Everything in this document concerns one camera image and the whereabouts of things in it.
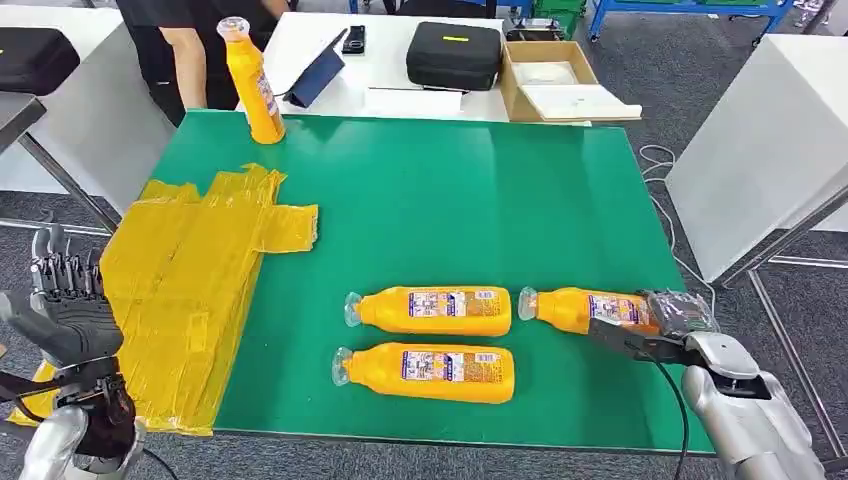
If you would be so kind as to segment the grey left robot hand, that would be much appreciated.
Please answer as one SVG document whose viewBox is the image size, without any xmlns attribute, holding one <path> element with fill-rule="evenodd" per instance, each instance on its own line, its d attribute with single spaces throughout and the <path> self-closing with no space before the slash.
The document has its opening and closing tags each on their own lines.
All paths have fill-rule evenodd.
<svg viewBox="0 0 848 480">
<path fill-rule="evenodd" d="M 105 295 L 101 250 L 82 255 L 57 223 L 34 234 L 28 292 L 1 292 L 1 319 L 57 368 L 112 357 L 124 335 Z"/>
</svg>

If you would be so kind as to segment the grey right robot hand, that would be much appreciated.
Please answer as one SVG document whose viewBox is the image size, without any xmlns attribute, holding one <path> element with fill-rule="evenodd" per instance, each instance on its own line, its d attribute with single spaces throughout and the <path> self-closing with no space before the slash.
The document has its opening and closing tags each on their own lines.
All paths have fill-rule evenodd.
<svg viewBox="0 0 848 480">
<path fill-rule="evenodd" d="M 700 295 L 672 290 L 646 291 L 645 299 L 662 336 L 680 340 L 696 331 L 720 331 L 713 311 Z"/>
</svg>

